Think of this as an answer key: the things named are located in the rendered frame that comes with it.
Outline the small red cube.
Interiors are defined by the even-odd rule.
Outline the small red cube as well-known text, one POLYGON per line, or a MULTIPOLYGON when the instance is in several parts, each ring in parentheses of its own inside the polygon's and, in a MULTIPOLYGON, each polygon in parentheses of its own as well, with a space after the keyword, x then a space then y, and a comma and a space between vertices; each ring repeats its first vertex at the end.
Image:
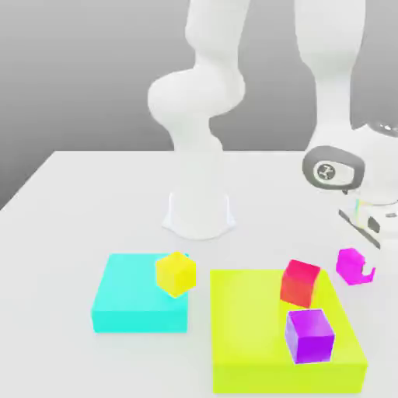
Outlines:
POLYGON ((308 309, 320 267, 299 260, 290 260, 281 278, 280 300, 308 309))

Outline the small purple cube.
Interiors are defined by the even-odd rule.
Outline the small purple cube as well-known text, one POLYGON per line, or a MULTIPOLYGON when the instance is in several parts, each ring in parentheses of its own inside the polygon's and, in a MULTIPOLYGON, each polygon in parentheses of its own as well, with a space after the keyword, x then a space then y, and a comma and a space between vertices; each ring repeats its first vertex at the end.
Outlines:
POLYGON ((285 341, 296 365, 329 361, 335 333, 322 309, 288 311, 285 341))

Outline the large cyan box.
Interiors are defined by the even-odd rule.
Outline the large cyan box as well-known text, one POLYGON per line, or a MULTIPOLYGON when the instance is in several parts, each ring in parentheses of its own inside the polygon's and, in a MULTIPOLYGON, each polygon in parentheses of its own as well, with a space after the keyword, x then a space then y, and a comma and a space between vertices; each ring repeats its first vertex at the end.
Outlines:
POLYGON ((113 253, 91 308, 96 333, 185 333, 188 294, 173 298, 156 282, 165 253, 113 253))

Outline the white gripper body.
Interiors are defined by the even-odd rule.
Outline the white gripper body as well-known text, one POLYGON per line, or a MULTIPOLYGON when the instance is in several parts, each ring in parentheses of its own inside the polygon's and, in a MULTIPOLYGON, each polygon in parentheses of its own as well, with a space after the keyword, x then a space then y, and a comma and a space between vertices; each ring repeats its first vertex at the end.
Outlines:
POLYGON ((358 244, 355 246, 355 248, 360 251, 364 257, 373 260, 379 260, 381 258, 380 242, 367 230, 356 226, 356 224, 350 220, 348 215, 343 210, 339 209, 338 215, 357 232, 358 236, 362 236, 361 241, 358 241, 358 244))

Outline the small yellow cube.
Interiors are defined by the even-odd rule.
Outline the small yellow cube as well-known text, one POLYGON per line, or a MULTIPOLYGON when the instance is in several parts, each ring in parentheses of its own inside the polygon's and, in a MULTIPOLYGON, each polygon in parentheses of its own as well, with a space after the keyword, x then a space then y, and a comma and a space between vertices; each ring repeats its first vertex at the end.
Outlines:
POLYGON ((156 283, 173 298, 196 286, 196 263, 181 252, 171 253, 155 263, 156 283))

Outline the small magenta cube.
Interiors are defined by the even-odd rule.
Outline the small magenta cube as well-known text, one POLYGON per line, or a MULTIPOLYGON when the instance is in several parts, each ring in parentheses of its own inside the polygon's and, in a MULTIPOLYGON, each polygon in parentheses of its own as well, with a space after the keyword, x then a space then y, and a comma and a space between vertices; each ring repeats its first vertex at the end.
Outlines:
POLYGON ((355 248, 339 250, 336 272, 345 280, 348 285, 362 285, 373 282, 375 268, 364 275, 363 268, 366 264, 365 257, 355 248))

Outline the large lime box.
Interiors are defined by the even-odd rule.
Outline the large lime box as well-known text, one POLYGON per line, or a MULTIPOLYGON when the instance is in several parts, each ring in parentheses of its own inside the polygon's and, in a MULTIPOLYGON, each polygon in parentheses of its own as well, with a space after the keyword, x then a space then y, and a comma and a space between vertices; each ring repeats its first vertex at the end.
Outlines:
POLYGON ((360 393, 368 367, 326 271, 312 306, 336 335, 328 362, 297 365, 285 341, 289 311, 281 270, 212 270, 211 362, 214 393, 360 393))

